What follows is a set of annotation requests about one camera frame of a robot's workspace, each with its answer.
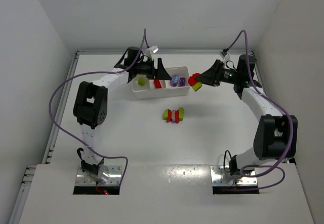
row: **white table surface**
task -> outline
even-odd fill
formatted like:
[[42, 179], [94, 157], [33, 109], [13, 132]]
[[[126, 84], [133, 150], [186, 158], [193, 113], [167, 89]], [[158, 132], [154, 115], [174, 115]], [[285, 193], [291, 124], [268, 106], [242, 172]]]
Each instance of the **white table surface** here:
[[[165, 67], [204, 72], [215, 55], [159, 55]], [[120, 55], [81, 55], [75, 74], [111, 70]], [[61, 125], [81, 137], [72, 108], [84, 76], [73, 81]], [[162, 119], [165, 109], [184, 108], [179, 124]], [[79, 158], [76, 140], [58, 134], [51, 164], [39, 165], [20, 223], [313, 223], [293, 164], [282, 164], [286, 180], [260, 195], [213, 195], [209, 165], [223, 153], [239, 154], [253, 145], [258, 121], [233, 86], [203, 85], [184, 97], [136, 100], [127, 84], [108, 99], [99, 151], [129, 158], [119, 196], [73, 195]], [[111, 164], [124, 164], [112, 160]], [[259, 178], [260, 186], [281, 178]]]

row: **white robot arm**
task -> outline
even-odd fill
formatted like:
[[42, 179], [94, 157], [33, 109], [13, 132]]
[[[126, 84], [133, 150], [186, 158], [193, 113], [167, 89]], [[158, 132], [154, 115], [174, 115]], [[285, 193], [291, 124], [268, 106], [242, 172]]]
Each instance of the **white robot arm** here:
[[[255, 67], [255, 57], [249, 56], [252, 77]], [[283, 115], [272, 103], [263, 98], [250, 84], [247, 56], [241, 55], [236, 69], [226, 69], [226, 65], [216, 60], [213, 66], [195, 78], [196, 82], [211, 86], [219, 86], [221, 82], [234, 85], [234, 91], [245, 102], [259, 120], [258, 129], [254, 138], [253, 147], [242, 154], [235, 155], [229, 162], [231, 175], [239, 175], [239, 170], [247, 165], [260, 166], [266, 162], [278, 159], [286, 149], [289, 138], [289, 124], [286, 115]], [[261, 85], [254, 81], [258, 90], [263, 94]], [[291, 158], [296, 153], [297, 118], [290, 115], [293, 121], [293, 140], [286, 157]]]
[[73, 114], [81, 126], [83, 141], [88, 147], [79, 148], [77, 153], [81, 159], [82, 169], [92, 176], [98, 175], [100, 166], [106, 165], [105, 159], [90, 151], [89, 148], [96, 151], [102, 142], [101, 124], [108, 113], [109, 94], [121, 85], [130, 82], [138, 74], [145, 75], [148, 79], [171, 80], [163, 67], [161, 58], [157, 60], [157, 68], [154, 67], [152, 55], [157, 51], [156, 46], [148, 48], [145, 55], [143, 54], [126, 72], [119, 73], [132, 65], [139, 50], [139, 48], [129, 47], [127, 57], [124, 60], [124, 54], [117, 62], [112, 71], [114, 73], [92, 82], [83, 81], [79, 85]]

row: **white container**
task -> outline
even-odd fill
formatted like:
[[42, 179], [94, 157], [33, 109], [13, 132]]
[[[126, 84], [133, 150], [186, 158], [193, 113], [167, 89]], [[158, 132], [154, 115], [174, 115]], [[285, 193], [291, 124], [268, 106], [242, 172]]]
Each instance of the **white container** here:
[[[185, 78], [185, 86], [171, 86], [170, 81], [160, 80], [162, 88], [155, 88], [153, 80], [147, 80], [144, 75], [137, 75], [133, 79], [133, 93], [137, 99], [168, 98], [176, 96], [185, 96], [188, 94], [190, 85], [188, 84], [189, 71], [188, 67], [169, 67], [165, 68], [167, 73], [172, 77], [178, 75]], [[144, 78], [145, 85], [138, 84], [138, 79]]]

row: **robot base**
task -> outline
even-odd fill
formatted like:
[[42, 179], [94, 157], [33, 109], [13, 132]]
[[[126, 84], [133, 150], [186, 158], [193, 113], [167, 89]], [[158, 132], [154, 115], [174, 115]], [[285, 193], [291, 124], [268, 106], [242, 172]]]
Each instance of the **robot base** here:
[[[255, 191], [234, 191], [236, 189], [252, 189], [258, 187], [258, 181], [256, 177], [244, 177], [240, 175], [230, 175], [229, 167], [225, 166], [210, 166], [212, 176], [213, 194], [259, 194], [258, 190]], [[249, 172], [249, 175], [254, 175], [255, 172]]]
[[120, 179], [122, 177], [122, 166], [106, 166], [107, 173], [105, 181], [97, 185], [98, 179], [91, 177], [91, 174], [78, 167], [74, 195], [119, 195]]

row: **yellow-green ball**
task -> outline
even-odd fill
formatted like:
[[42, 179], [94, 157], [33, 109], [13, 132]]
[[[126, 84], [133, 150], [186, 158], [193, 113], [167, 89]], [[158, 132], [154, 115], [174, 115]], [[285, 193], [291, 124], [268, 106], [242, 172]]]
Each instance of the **yellow-green ball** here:
[[138, 84], [140, 86], [144, 86], [145, 85], [145, 80], [143, 78], [138, 79]]

